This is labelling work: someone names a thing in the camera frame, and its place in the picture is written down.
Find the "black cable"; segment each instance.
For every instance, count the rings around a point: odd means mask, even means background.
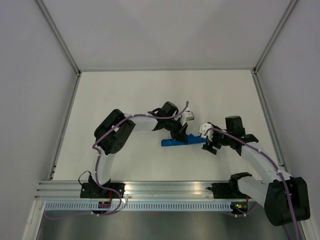
[[[90,171],[84,171],[80,176],[79,176],[79,178],[78,178],[78,182],[79,182],[79,184],[81,185],[81,187],[83,187],[83,185],[82,185],[82,183],[80,182],[80,178],[82,177],[82,175],[83,174],[85,174],[85,173],[89,173],[90,174],[90,176],[91,176],[91,172]]]

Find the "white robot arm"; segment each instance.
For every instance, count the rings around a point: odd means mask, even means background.
[[[111,168],[115,155],[123,148],[131,132],[166,129],[170,131],[174,140],[187,143],[187,122],[194,120],[195,116],[189,107],[186,107],[181,115],[177,116],[177,118],[172,118],[178,112],[178,108],[169,101],[162,108],[156,108],[148,112],[148,115],[152,117],[140,116],[141,114],[134,116],[132,114],[124,114],[118,109],[113,110],[95,130],[94,136],[97,140],[121,120],[128,116],[133,117],[114,129],[97,145],[101,152],[97,169],[98,182],[104,185],[111,180]]]
[[[274,226],[292,222],[287,196],[291,198],[296,220],[309,219],[306,182],[301,177],[291,176],[277,162],[272,161],[258,139],[252,134],[246,134],[240,116],[226,117],[225,122],[226,130],[221,130],[210,122],[200,125],[199,133],[202,138],[206,138],[202,149],[216,155],[222,146],[230,146],[262,178],[262,181],[257,181],[248,172],[233,174],[229,180],[231,191],[234,194],[245,194],[263,206],[266,216]],[[288,186],[288,195],[283,181]]]

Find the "white table surface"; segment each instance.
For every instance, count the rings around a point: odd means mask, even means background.
[[[198,135],[200,123],[206,122],[224,129],[225,117],[239,115],[246,133],[254,134],[276,159],[249,70],[83,72],[53,179],[77,180],[84,171],[94,171],[94,131],[113,109],[146,113],[170,101],[181,110],[187,100],[195,114],[188,134]],[[164,129],[133,132],[116,154],[111,179],[219,181],[241,172],[261,179],[230,147],[217,155],[202,150],[202,144],[161,147],[161,140],[168,138]]]

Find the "white wall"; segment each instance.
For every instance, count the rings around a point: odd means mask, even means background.
[[[33,0],[0,2],[0,239],[21,239],[75,74]]]
[[[81,70],[252,68],[290,0],[44,0]]]
[[[299,1],[259,72],[294,176],[302,176],[320,225],[320,1]]]

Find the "blue object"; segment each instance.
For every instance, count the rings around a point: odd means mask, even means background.
[[[188,140],[188,143],[184,143],[182,141],[176,141],[171,139],[164,139],[161,141],[162,147],[170,147],[170,146],[180,146],[180,145],[191,145],[191,144],[202,144],[206,142],[205,138],[202,138],[200,136],[194,136],[193,134],[187,134],[186,139]]]

